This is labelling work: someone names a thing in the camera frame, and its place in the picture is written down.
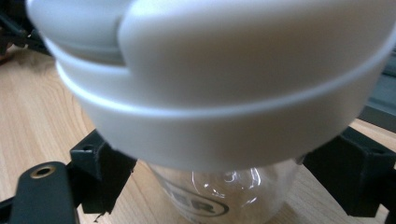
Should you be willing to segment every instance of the light wood grain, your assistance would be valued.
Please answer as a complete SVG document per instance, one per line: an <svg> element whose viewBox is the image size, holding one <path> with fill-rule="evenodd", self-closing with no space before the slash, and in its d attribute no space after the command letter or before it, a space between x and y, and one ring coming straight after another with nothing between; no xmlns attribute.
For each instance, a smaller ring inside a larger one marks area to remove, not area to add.
<svg viewBox="0 0 396 224"><path fill-rule="evenodd" d="M18 177L45 161L69 162L69 149L93 130L76 98L58 78L51 57L26 49L11 49L14 58L0 66L0 201L13 196ZM396 150L395 133L357 120L352 127ZM93 223L96 215L84 215ZM383 223L386 209L376 218L348 217L301 167L287 202L270 223ZM111 215L99 223L187 224L168 201L143 162L139 162Z"/></svg>

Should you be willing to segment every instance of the white plastic lid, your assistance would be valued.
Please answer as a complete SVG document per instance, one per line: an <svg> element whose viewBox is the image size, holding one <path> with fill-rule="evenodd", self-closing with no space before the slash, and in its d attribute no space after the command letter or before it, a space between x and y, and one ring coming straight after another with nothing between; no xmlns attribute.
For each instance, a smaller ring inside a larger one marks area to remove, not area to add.
<svg viewBox="0 0 396 224"><path fill-rule="evenodd" d="M131 0L27 1L40 33L78 57L122 63L117 31Z"/></svg>
<svg viewBox="0 0 396 224"><path fill-rule="evenodd" d="M394 11L388 0L136 0L109 26L125 64L33 21L113 147L224 171L301 156L343 131L395 44Z"/></svg>

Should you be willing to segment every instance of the black plastic mount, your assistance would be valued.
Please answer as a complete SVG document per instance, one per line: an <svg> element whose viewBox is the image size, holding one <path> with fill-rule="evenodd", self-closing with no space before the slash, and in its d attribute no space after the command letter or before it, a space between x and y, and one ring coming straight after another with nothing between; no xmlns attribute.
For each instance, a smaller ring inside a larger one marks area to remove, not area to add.
<svg viewBox="0 0 396 224"><path fill-rule="evenodd" d="M346 213L375 217L382 203L396 214L396 153L352 128L306 155L304 165Z"/></svg>
<svg viewBox="0 0 396 224"><path fill-rule="evenodd" d="M50 55L26 16L25 0L0 1L0 55L6 54L8 44Z"/></svg>
<svg viewBox="0 0 396 224"><path fill-rule="evenodd" d="M84 213L111 213L136 160L93 131L70 150L72 161L39 164L19 179L15 197L0 202L0 223L75 224Z"/></svg>

